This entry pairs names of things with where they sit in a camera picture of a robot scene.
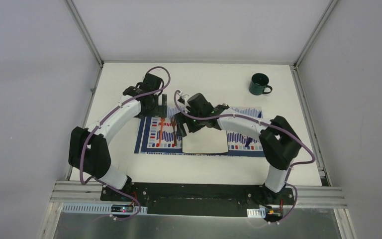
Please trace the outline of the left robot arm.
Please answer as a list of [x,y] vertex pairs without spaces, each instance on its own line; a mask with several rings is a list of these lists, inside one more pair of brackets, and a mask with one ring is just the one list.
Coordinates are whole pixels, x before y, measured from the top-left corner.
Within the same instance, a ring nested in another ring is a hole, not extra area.
[[70,136],[69,165],[79,169],[80,163],[83,162],[85,173],[114,187],[114,197],[119,201],[127,201],[132,194],[132,188],[127,185],[131,178],[111,164],[109,144],[133,118],[166,117],[167,94],[161,94],[161,97],[161,104],[158,95],[148,95],[122,106],[124,101],[132,98],[122,96],[114,108],[101,119],[86,128],[75,127]]

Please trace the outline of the white square plate black rim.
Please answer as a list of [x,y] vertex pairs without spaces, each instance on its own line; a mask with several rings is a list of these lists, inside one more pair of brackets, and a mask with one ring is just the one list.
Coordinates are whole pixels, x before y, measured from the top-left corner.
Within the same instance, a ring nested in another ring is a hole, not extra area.
[[203,128],[182,138],[182,151],[188,154],[221,154],[228,152],[227,132]]

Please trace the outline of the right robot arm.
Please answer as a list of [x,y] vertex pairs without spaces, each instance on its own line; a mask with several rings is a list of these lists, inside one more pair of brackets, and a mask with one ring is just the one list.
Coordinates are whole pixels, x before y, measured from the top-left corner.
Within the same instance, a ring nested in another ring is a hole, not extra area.
[[267,178],[263,184],[263,199],[275,204],[282,198],[290,163],[302,148],[302,142],[284,117],[270,121],[241,114],[231,108],[217,106],[208,114],[180,111],[174,115],[177,135],[184,138],[200,129],[214,128],[232,131],[257,140],[269,163]]

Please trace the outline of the brown wooden fork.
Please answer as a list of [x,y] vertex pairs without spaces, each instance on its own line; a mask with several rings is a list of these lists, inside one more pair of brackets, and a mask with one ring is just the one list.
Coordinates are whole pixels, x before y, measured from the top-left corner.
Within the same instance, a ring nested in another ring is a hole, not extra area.
[[177,146],[177,135],[176,135],[176,120],[174,116],[170,117],[170,122],[171,122],[171,127],[173,128],[173,141],[174,141],[174,146]]

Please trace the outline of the blue striped placemat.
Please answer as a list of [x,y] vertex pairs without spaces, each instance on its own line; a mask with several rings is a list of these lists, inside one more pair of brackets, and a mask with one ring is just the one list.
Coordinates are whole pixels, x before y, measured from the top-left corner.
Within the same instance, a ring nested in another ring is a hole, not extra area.
[[203,128],[189,133],[184,140],[174,136],[170,117],[178,113],[174,105],[167,108],[168,117],[141,119],[134,153],[194,156],[263,157],[261,144],[233,131]]

